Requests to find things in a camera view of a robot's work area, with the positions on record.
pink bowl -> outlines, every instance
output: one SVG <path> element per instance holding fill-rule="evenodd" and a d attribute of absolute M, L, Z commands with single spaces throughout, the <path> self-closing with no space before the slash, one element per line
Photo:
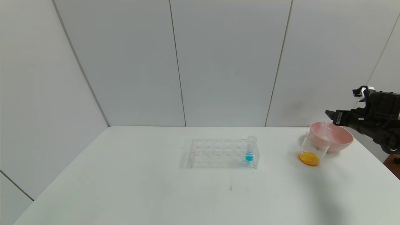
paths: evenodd
<path fill-rule="evenodd" d="M 311 124 L 310 132 L 318 134 L 320 126 L 321 122 Z M 347 146 L 353 142 L 353 135 L 345 128 L 333 124 L 329 124 L 329 127 L 332 129 L 332 144 L 328 148 L 328 154 L 337 153 L 340 150 L 347 148 Z"/>

wall seam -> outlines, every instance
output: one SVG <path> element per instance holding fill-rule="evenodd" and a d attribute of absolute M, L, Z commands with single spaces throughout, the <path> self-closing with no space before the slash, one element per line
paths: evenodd
<path fill-rule="evenodd" d="M 186 116 L 185 116 L 185 106 L 183 104 L 183 92 L 182 92 L 182 83 L 180 81 L 180 70 L 179 70 L 179 62 L 178 62 L 178 50 L 176 49 L 176 39 L 175 39 L 175 29 L 174 29 L 174 19 L 172 18 L 172 6 L 171 6 L 171 0 L 169 0 L 170 3 L 170 12 L 171 12 L 171 24 L 172 24 L 172 33 L 174 35 L 174 44 L 175 44 L 175 55 L 176 55 L 176 65 L 178 67 L 178 77 L 179 77 L 179 87 L 180 87 L 180 97 L 182 100 L 182 110 L 183 110 L 183 120 L 185 121 L 185 127 L 186 127 Z"/>
<path fill-rule="evenodd" d="M 20 186 L 18 186 L 9 176 L 7 176 L 2 170 L 0 170 L 0 173 L 3 174 L 12 184 L 14 184 L 22 193 L 24 193 L 30 200 L 34 201 L 34 199 L 29 196 Z"/>
<path fill-rule="evenodd" d="M 371 76 L 368 78 L 368 81 L 367 81 L 367 83 L 365 84 L 365 85 L 367 85 L 367 86 L 368 86 L 368 83 L 370 82 L 370 80 L 371 80 L 371 78 L 372 78 L 372 75 L 373 75 L 374 72 L 375 72 L 376 67 L 377 67 L 378 64 L 379 64 L 380 58 L 382 57 L 383 52 L 384 52 L 385 49 L 386 49 L 386 46 L 387 46 L 388 43 L 389 43 L 389 40 L 390 40 L 390 37 L 392 36 L 392 33 L 393 33 L 393 31 L 394 31 L 394 28 L 396 27 L 396 24 L 397 24 L 397 22 L 399 21 L 399 17 L 400 17 L 400 13 L 399 13 L 399 15 L 397 16 L 396 22 L 394 22 L 394 26 L 393 26 L 393 28 L 392 28 L 392 31 L 390 32 L 389 38 L 388 38 L 388 40 L 386 41 L 386 44 L 385 44 L 385 46 L 383 47 L 382 52 L 380 53 L 379 59 L 378 59 L 378 61 L 376 62 L 374 69 L 372 70 Z"/>
<path fill-rule="evenodd" d="M 286 34 L 288 33 L 290 15 L 292 14 L 292 6 L 293 6 L 293 0 L 290 2 L 290 9 L 289 9 L 289 14 L 288 14 L 288 21 L 287 21 L 287 23 L 286 23 L 285 35 L 283 36 L 282 48 L 281 48 L 281 50 L 280 50 L 280 56 L 279 56 L 279 61 L 278 61 L 278 67 L 276 68 L 274 86 L 273 86 L 273 88 L 272 88 L 272 93 L 271 93 L 271 98 L 270 98 L 270 104 L 268 105 L 267 118 L 265 118 L 264 127 L 267 127 L 267 120 L 268 120 L 268 115 L 269 115 L 270 109 L 271 109 L 272 97 L 274 96 L 274 90 L 275 90 L 276 79 L 277 79 L 277 77 L 278 77 L 280 61 L 281 61 L 281 59 L 282 59 L 283 47 L 285 46 Z"/>
<path fill-rule="evenodd" d="M 67 37 L 67 40 L 68 40 L 68 43 L 70 44 L 72 53 L 74 54 L 75 59 L 76 59 L 76 62 L 78 63 L 79 69 L 80 69 L 80 71 L 82 72 L 82 75 L 83 75 L 83 77 L 84 77 L 85 80 L 86 80 L 86 83 L 88 84 L 88 87 L 89 87 L 89 89 L 90 89 L 90 92 L 92 93 L 93 98 L 94 98 L 94 100 L 96 101 L 97 107 L 99 108 L 99 110 L 100 110 L 100 112 L 101 112 L 101 115 L 103 116 L 103 119 L 104 119 L 104 121 L 105 121 L 106 124 L 107 124 L 107 127 L 110 127 L 110 124 L 108 123 L 108 120 L 107 120 L 107 118 L 106 118 L 106 116 L 105 116 L 105 114 L 104 114 L 104 112 L 103 112 L 103 110 L 102 110 L 102 108 L 101 108 L 101 106 L 100 106 L 100 104 L 99 104 L 99 101 L 97 100 L 96 95 L 94 94 L 94 91 L 93 91 L 93 89 L 92 89 L 92 86 L 91 86 L 90 83 L 89 83 L 89 80 L 88 80 L 88 78 L 87 78 L 87 76 L 86 76 L 86 73 L 85 73 L 85 71 L 83 70 L 82 64 L 81 64 L 80 61 L 79 61 L 78 55 L 76 54 L 76 51 L 75 51 L 75 49 L 74 49 L 74 47 L 73 47 L 73 45 L 72 45 L 71 39 L 70 39 L 70 37 L 69 37 L 69 35 L 68 35 L 68 33 L 67 33 L 67 29 L 65 28 L 64 22 L 62 21 L 61 14 L 60 14 L 60 11 L 59 11 L 58 8 L 57 8 L 56 2 L 55 2 L 55 0 L 52 0 L 52 2 L 53 2 L 53 5 L 54 5 L 54 8 L 55 8 L 55 10 L 56 10 L 58 19 L 60 20 L 62 29 L 64 30 L 65 36 Z"/>

black robotic arm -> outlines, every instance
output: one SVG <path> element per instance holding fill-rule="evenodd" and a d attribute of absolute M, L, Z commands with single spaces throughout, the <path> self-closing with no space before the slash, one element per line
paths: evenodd
<path fill-rule="evenodd" d="M 361 86 L 353 90 L 364 108 L 351 110 L 326 110 L 334 125 L 350 127 L 373 139 L 390 155 L 400 155 L 400 94 L 375 91 Z"/>

clear glass cup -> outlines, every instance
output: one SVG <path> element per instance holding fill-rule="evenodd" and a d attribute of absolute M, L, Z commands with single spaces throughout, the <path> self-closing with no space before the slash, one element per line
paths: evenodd
<path fill-rule="evenodd" d="M 321 163 L 330 145 L 330 141 L 318 137 L 313 132 L 306 132 L 298 159 L 307 166 L 316 167 Z"/>

white table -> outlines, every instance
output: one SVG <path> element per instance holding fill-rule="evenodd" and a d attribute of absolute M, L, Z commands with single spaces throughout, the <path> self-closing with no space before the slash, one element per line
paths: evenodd
<path fill-rule="evenodd" d="M 321 167 L 308 128 L 110 127 L 15 225 L 398 224 L 400 181 L 358 141 Z M 188 169 L 191 139 L 258 138 L 258 169 Z"/>

